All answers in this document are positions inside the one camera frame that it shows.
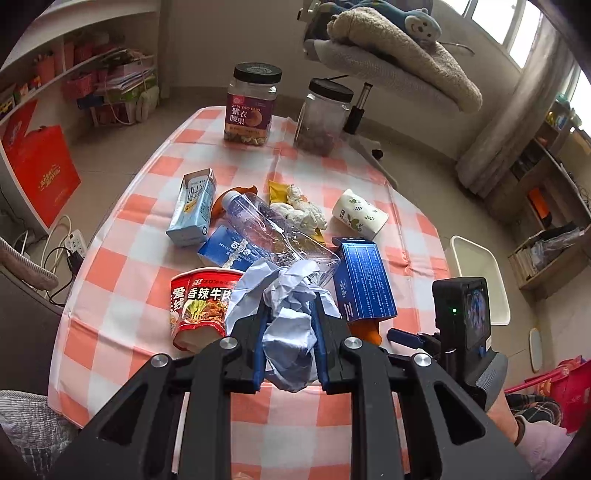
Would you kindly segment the orange peel piece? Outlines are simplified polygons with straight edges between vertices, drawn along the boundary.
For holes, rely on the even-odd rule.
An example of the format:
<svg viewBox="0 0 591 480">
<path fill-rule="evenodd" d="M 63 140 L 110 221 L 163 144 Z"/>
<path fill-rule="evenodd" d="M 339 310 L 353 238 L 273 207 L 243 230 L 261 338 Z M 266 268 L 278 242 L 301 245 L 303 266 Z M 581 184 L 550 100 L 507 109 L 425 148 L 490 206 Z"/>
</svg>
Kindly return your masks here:
<svg viewBox="0 0 591 480">
<path fill-rule="evenodd" d="M 213 206 L 211 209 L 211 220 L 219 219 L 222 214 L 228 210 L 229 205 L 235 198 L 238 198 L 240 195 L 252 193 L 257 194 L 259 191 L 257 190 L 256 186 L 251 187 L 233 187 L 228 191 L 223 192 L 220 194 L 216 200 L 213 202 Z"/>
<path fill-rule="evenodd" d="M 348 323 L 349 332 L 363 342 L 380 346 L 383 342 L 380 333 L 380 322 L 375 319 L 356 320 Z"/>
</svg>

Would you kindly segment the white floral paper cup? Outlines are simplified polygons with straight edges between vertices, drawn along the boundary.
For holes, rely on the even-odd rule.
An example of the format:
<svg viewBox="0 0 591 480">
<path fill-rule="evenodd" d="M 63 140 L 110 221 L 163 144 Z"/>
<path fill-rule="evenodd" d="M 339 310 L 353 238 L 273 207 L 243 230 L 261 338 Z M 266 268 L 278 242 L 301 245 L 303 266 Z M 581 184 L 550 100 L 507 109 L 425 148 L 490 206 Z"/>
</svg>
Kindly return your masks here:
<svg viewBox="0 0 591 480">
<path fill-rule="evenodd" d="M 374 240 L 389 219 L 388 213 L 356 195 L 351 189 L 339 196 L 332 208 L 332 216 L 366 240 Z"/>
</svg>

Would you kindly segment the white trash bin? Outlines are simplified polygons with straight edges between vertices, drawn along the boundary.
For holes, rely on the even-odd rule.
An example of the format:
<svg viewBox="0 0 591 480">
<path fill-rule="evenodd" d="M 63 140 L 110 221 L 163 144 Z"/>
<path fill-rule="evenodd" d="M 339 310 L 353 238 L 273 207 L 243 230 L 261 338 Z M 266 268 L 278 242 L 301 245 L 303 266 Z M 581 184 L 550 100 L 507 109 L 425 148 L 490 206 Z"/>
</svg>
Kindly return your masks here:
<svg viewBox="0 0 591 480">
<path fill-rule="evenodd" d="M 491 324 L 508 326 L 511 322 L 511 309 L 501 270 L 494 254 L 486 247 L 459 235 L 451 237 L 445 253 L 454 276 L 486 279 Z"/>
</svg>

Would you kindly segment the light blue milk carton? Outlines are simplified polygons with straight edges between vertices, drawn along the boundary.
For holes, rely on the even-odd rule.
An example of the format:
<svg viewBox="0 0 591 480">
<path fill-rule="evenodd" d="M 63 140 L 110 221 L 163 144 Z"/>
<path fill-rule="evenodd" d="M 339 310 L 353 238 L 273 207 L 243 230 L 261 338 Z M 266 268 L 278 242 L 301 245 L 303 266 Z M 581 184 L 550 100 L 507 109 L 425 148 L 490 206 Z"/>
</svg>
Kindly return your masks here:
<svg viewBox="0 0 591 480">
<path fill-rule="evenodd" d="M 182 178 L 166 234 L 178 247 L 200 245 L 211 224 L 216 180 L 211 168 L 185 174 Z"/>
</svg>

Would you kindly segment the blue monkey plush toy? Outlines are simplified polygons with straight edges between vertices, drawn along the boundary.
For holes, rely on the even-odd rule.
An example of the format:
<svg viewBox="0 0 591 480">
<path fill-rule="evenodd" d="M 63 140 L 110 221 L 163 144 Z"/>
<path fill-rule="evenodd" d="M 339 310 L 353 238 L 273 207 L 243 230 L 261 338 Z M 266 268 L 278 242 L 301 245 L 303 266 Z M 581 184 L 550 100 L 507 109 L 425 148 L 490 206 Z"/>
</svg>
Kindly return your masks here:
<svg viewBox="0 0 591 480">
<path fill-rule="evenodd" d="M 322 1 L 318 11 L 335 18 L 359 8 L 377 11 L 419 45 L 433 45 L 442 36 L 441 26 L 426 7 L 404 11 L 388 1 Z"/>
</svg>

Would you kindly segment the white bookshelf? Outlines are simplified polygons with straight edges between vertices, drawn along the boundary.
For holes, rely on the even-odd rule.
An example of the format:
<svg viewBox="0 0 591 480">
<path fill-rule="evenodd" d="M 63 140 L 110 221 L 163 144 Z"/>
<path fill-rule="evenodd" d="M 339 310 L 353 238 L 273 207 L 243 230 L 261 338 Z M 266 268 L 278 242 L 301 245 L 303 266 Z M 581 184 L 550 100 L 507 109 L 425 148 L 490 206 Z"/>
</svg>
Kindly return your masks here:
<svg viewBox="0 0 591 480">
<path fill-rule="evenodd" d="M 1 63 L 1 234 L 45 235 L 2 146 L 8 119 L 35 99 L 32 129 L 69 145 L 90 127 L 134 124 L 157 101 L 159 1 L 55 1 Z"/>
</svg>

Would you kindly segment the red instant noodle cup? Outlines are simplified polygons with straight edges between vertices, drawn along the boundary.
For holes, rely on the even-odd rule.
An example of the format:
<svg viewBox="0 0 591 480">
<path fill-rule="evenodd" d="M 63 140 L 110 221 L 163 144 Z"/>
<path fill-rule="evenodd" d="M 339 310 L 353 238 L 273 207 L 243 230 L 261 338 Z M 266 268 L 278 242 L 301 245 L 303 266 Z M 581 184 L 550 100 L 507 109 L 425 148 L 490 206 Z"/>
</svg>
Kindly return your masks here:
<svg viewBox="0 0 591 480">
<path fill-rule="evenodd" d="M 170 281 L 169 323 L 178 350 L 199 353 L 226 336 L 225 315 L 242 271 L 204 267 Z"/>
</svg>

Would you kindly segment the crushed clear plastic bottle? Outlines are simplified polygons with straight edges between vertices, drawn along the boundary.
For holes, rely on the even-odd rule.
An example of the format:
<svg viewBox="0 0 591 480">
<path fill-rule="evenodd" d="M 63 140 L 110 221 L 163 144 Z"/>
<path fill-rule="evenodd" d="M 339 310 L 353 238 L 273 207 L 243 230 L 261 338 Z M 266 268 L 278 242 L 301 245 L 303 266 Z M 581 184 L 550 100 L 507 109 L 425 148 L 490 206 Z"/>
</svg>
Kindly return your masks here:
<svg viewBox="0 0 591 480">
<path fill-rule="evenodd" d="M 312 274 L 310 280 L 318 286 L 327 286 L 339 267 L 338 255 L 290 226 L 255 194 L 246 193 L 235 198 L 225 211 L 224 219 L 277 266 L 288 267 L 297 260 L 315 261 L 320 272 Z"/>
</svg>

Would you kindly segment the wooden side shelf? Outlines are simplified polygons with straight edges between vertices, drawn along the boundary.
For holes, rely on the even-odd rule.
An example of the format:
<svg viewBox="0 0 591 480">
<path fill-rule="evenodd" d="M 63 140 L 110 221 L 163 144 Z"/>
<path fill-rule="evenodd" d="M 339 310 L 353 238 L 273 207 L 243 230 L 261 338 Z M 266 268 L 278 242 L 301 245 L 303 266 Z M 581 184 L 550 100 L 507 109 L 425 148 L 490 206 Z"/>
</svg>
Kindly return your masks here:
<svg viewBox="0 0 591 480">
<path fill-rule="evenodd" d="M 590 198 L 559 159 L 577 132 L 574 111 L 559 98 L 487 198 L 517 241 L 509 263 L 518 287 L 537 300 L 566 286 L 590 265 Z"/>
</svg>

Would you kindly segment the white paper ball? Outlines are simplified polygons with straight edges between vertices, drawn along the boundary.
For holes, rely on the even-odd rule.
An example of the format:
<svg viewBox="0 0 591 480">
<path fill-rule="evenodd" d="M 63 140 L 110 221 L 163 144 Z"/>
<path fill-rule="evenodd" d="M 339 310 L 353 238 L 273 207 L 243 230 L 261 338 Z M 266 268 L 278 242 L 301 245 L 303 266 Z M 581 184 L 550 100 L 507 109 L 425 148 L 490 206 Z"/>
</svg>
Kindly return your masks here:
<svg viewBox="0 0 591 480">
<path fill-rule="evenodd" d="M 245 270 L 231 293 L 225 314 L 226 333 L 231 336 L 238 321 L 256 314 L 260 305 L 270 309 L 262 337 L 264 375 L 283 391 L 301 391 L 318 379 L 312 353 L 318 342 L 312 329 L 315 300 L 321 300 L 325 313 L 341 316 L 329 291 L 315 285 L 320 274 L 314 260 L 280 267 L 259 259 Z"/>
</svg>

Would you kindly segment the pink checkered tablecloth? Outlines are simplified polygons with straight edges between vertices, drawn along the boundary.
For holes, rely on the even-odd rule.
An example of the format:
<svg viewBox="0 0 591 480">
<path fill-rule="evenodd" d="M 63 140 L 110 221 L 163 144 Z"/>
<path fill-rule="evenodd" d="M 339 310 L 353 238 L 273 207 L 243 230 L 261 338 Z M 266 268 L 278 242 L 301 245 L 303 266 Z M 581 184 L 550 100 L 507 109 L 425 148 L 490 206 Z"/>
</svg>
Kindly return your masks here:
<svg viewBox="0 0 591 480">
<path fill-rule="evenodd" d="M 435 329 L 432 284 L 450 274 L 431 221 L 347 145 L 328 158 L 294 149 L 294 121 L 274 117 L 266 145 L 223 138 L 224 110 L 195 112 L 166 139 L 123 193 L 92 241 L 58 328 L 48 403 L 84 426 L 154 354 L 178 356 L 169 327 L 170 281 L 197 268 L 197 252 L 175 247 L 166 231 L 180 182 L 211 169 L 219 191 L 270 182 L 296 184 L 331 212 L 352 191 L 386 212 L 376 237 L 397 307 L 383 330 Z M 351 400 L 318 386 L 290 394 L 264 384 L 231 401 L 235 474 L 254 479 L 346 479 Z"/>
</svg>

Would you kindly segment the nut jar purple label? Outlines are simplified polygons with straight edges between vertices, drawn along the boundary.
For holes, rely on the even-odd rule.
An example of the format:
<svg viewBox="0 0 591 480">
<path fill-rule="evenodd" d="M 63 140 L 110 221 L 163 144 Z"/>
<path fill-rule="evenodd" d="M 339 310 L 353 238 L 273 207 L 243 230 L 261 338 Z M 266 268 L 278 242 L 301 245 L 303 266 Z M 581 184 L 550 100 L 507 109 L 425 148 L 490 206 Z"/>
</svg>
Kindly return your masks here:
<svg viewBox="0 0 591 480">
<path fill-rule="evenodd" d="M 277 86 L 283 71 L 263 62 L 235 65 L 228 84 L 224 120 L 224 140 L 263 146 L 270 136 Z"/>
</svg>

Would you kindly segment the white power strip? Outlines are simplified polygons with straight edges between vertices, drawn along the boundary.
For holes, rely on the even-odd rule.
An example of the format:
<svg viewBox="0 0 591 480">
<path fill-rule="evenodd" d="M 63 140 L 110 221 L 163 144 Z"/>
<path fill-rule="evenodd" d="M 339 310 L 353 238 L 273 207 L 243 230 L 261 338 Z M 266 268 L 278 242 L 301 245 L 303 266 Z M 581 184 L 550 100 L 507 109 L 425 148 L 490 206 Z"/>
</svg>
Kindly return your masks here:
<svg viewBox="0 0 591 480">
<path fill-rule="evenodd" d="M 87 245 L 79 229 L 71 231 L 65 237 L 63 246 L 71 253 L 77 252 L 82 258 L 86 257 Z"/>
</svg>

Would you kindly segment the red gift box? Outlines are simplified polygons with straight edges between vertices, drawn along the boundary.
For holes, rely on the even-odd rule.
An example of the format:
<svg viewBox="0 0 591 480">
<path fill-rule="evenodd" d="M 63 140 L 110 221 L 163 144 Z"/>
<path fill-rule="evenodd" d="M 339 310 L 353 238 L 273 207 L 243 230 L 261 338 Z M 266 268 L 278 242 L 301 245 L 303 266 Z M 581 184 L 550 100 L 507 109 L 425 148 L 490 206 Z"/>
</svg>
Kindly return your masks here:
<svg viewBox="0 0 591 480">
<path fill-rule="evenodd" d="M 16 180 L 43 229 L 48 229 L 81 180 L 59 125 L 30 127 L 35 99 L 8 119 L 2 146 Z"/>
</svg>

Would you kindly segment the clear jar black lid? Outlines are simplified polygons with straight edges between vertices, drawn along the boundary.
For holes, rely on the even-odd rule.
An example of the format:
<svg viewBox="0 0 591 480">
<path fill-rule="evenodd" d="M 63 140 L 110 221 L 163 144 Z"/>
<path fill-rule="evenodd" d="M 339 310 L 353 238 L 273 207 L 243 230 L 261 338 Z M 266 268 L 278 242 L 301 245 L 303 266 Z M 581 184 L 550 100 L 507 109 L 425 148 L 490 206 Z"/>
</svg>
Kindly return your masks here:
<svg viewBox="0 0 591 480">
<path fill-rule="evenodd" d="M 349 116 L 353 91 L 332 79 L 312 78 L 301 106 L 294 147 L 326 157 L 339 140 Z"/>
</svg>

